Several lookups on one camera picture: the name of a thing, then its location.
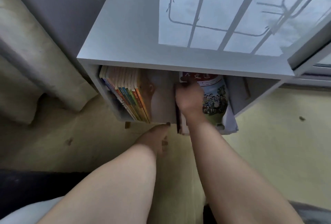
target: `curtain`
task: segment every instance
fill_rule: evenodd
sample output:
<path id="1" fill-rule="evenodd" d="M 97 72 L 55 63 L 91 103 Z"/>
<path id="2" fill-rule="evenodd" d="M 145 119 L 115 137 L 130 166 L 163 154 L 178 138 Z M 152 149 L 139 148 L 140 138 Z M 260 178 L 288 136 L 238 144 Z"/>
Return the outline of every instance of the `curtain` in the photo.
<path id="1" fill-rule="evenodd" d="M 0 114 L 29 124 L 43 93 L 74 111 L 97 95 L 21 0 L 0 0 Z"/>

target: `yellow floor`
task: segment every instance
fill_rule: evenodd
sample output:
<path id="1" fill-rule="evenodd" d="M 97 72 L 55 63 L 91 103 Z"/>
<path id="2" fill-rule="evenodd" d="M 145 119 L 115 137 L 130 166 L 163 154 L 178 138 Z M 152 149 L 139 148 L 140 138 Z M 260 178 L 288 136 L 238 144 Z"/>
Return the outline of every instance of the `yellow floor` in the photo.
<path id="1" fill-rule="evenodd" d="M 331 92 L 278 89 L 237 122 L 239 132 L 226 140 L 287 199 L 331 209 Z M 101 96 L 79 114 L 44 97 L 31 126 L 1 119 L 0 168 L 92 171 L 148 128 L 135 123 L 125 130 Z M 190 139 L 172 125 L 168 140 L 149 222 L 201 223 L 205 197 Z"/>

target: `right hand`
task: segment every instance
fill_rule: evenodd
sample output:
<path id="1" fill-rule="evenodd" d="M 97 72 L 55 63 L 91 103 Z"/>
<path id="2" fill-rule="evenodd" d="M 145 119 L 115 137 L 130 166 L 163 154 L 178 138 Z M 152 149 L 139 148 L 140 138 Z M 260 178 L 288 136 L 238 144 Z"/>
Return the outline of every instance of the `right hand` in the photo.
<path id="1" fill-rule="evenodd" d="M 176 86 L 176 103 L 180 111 L 187 118 L 190 114 L 203 114 L 202 104 L 204 90 L 194 79 Z"/>

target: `white cabinet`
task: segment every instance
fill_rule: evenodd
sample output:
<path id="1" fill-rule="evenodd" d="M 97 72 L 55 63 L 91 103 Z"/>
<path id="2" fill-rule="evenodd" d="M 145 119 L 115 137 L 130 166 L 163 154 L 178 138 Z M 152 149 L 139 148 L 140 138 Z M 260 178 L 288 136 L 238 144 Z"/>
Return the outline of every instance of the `white cabinet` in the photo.
<path id="1" fill-rule="evenodd" d="M 300 54 L 310 44 L 315 53 L 329 36 L 320 33 L 331 3 L 318 0 L 328 5 L 319 10 L 313 1 L 106 0 L 77 58 L 121 121 L 130 116 L 99 80 L 100 65 L 150 69 L 159 92 L 154 122 L 175 123 L 178 71 L 225 75 L 238 115 L 292 79 L 292 69 L 320 60 Z"/>

